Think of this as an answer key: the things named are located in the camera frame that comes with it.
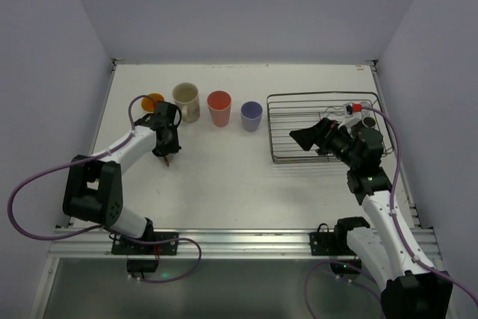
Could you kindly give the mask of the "pink plastic cup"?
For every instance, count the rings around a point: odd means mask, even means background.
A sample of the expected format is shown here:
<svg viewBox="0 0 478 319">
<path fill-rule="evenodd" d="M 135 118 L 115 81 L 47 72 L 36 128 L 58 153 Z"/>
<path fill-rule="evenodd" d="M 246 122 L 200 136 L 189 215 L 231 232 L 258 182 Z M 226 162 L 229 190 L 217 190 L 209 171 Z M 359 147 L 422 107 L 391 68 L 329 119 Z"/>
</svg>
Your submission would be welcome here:
<svg viewBox="0 0 478 319">
<path fill-rule="evenodd" d="M 232 98 L 223 90 L 217 90 L 208 95 L 207 105 L 213 124 L 225 127 L 229 124 Z"/>
</svg>

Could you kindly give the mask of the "white floral mug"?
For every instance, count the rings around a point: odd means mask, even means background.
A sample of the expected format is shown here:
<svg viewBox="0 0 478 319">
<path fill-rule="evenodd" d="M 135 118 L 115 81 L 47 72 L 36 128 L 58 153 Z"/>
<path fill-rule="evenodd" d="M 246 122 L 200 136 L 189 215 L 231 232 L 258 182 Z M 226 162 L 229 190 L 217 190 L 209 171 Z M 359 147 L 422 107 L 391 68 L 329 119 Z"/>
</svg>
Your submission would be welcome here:
<svg viewBox="0 0 478 319">
<path fill-rule="evenodd" d="M 143 98 L 141 101 L 141 108 L 146 113 L 153 113 L 156 105 L 159 102 L 163 102 L 164 97 L 160 93 L 150 93 L 147 97 Z"/>
</svg>

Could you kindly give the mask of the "beige patterned mug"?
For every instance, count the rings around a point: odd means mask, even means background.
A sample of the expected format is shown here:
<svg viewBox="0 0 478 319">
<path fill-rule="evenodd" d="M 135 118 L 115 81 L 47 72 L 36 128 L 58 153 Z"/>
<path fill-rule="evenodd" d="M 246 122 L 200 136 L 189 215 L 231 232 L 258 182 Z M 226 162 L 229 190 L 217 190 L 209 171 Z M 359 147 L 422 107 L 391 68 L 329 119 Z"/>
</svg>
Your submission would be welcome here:
<svg viewBox="0 0 478 319">
<path fill-rule="evenodd" d="M 199 90 L 196 85 L 187 82 L 176 85 L 173 100 L 179 107 L 184 122 L 194 123 L 199 119 Z"/>
</svg>

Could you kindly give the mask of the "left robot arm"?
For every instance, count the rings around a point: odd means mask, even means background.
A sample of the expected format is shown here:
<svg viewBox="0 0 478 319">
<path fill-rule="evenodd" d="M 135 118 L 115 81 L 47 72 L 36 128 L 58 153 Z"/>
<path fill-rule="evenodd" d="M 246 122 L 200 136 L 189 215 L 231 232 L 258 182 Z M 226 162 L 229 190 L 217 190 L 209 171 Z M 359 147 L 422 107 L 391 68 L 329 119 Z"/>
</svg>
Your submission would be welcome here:
<svg viewBox="0 0 478 319">
<path fill-rule="evenodd" d="M 181 149 L 181 120 L 177 105 L 158 102 L 152 113 L 134 121 L 132 130 L 103 152 L 73 158 L 63 213 L 133 241 L 154 241 L 152 221 L 123 205 L 122 176 L 148 152 L 168 164 L 168 158 Z"/>
</svg>

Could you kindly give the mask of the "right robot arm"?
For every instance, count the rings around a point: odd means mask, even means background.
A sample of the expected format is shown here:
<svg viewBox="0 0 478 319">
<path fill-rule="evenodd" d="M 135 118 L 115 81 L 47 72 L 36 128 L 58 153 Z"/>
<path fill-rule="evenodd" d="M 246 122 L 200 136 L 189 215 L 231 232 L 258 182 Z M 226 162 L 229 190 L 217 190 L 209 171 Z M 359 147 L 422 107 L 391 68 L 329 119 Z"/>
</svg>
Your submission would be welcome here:
<svg viewBox="0 0 478 319">
<path fill-rule="evenodd" d="M 362 127 L 354 134 L 323 118 L 289 134 L 305 151 L 334 155 L 348 166 L 347 185 L 370 218 L 345 218 L 334 231 L 337 244 L 354 252 L 380 289 L 386 318 L 445 318 L 453 286 L 426 257 L 395 203 L 381 166 L 383 136 Z"/>
</svg>

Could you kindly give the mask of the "lavender plastic cup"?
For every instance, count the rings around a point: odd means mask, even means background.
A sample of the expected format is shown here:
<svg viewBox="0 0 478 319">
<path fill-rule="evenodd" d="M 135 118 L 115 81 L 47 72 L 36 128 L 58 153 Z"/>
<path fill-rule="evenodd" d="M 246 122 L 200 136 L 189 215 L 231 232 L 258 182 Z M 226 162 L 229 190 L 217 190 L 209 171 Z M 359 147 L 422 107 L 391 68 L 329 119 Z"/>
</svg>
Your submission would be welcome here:
<svg viewBox="0 0 478 319">
<path fill-rule="evenodd" d="M 254 132 L 258 129 L 263 114 L 263 108 L 258 102 L 249 101 L 243 103 L 240 109 L 243 129 Z"/>
</svg>

